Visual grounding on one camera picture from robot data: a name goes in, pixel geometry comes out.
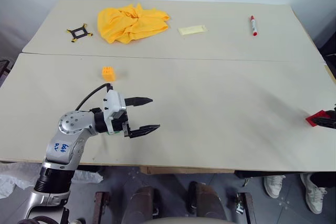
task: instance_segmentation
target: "person's leg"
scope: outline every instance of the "person's leg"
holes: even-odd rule
[[[286,178],[284,175],[264,177],[264,188],[270,197],[274,199],[279,197],[284,178]]]
[[[127,205],[121,224],[139,224],[153,219],[153,199],[153,187],[137,190]]]
[[[336,186],[336,173],[335,172],[321,172],[313,173],[310,180],[317,187],[335,187]]]
[[[306,203],[314,214],[322,213],[326,187],[335,186],[336,173],[302,173],[300,178],[306,188]]]

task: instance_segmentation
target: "yellow towel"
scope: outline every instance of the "yellow towel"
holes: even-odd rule
[[[165,20],[169,18],[167,13],[155,8],[143,10],[140,4],[106,8],[98,14],[98,31],[108,43],[117,40],[127,44],[165,31],[168,28]]]

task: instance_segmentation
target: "shoe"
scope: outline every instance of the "shoe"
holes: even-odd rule
[[[311,180],[312,173],[301,173],[300,178],[306,188],[306,203],[314,214],[322,213],[323,197],[327,194],[324,187],[317,187]]]
[[[285,175],[264,177],[264,187],[270,197],[274,199],[279,197],[284,178],[286,178]]]

